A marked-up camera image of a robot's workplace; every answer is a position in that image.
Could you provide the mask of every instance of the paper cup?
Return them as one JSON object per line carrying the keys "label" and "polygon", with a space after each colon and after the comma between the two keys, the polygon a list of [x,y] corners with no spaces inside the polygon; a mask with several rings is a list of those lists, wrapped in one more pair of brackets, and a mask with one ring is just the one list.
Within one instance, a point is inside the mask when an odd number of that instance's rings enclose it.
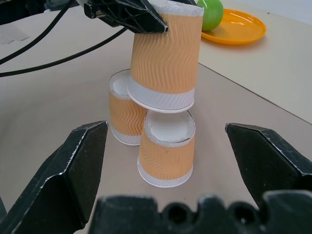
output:
{"label": "paper cup", "polygon": [[188,111],[163,114],[148,111],[142,131],[137,167],[151,185],[171,188],[193,172],[195,123]]}
{"label": "paper cup", "polygon": [[128,93],[149,110],[182,112],[194,103],[204,9],[168,0],[150,3],[169,30],[135,34]]}
{"label": "paper cup", "polygon": [[139,145],[146,109],[134,103],[127,93],[129,70],[109,79],[109,110],[113,135],[126,145]]}

